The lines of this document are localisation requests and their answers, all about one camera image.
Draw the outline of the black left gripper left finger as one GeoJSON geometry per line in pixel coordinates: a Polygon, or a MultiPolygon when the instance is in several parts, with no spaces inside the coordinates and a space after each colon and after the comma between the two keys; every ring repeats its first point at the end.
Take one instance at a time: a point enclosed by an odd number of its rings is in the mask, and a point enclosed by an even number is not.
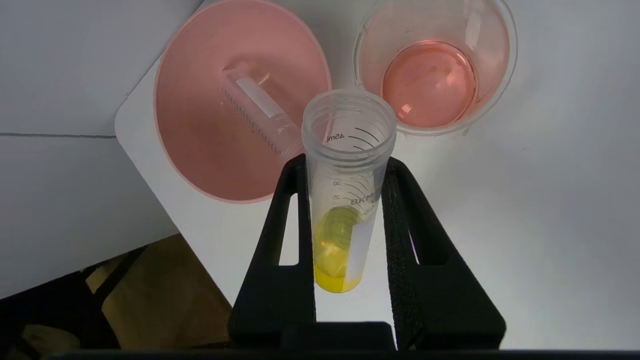
{"type": "Polygon", "coordinates": [[[275,348],[290,327],[316,322],[313,235],[306,157],[282,168],[262,232],[228,321],[236,347],[275,348]],[[280,265],[290,200],[297,196],[298,262],[280,265]]]}

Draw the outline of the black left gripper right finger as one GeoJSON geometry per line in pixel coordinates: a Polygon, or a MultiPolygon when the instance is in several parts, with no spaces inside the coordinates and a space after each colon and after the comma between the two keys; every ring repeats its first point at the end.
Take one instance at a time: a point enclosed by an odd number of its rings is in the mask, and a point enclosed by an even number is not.
{"type": "Polygon", "coordinates": [[[506,321],[439,221],[418,181],[390,158],[382,217],[399,350],[498,350],[506,321]]]}

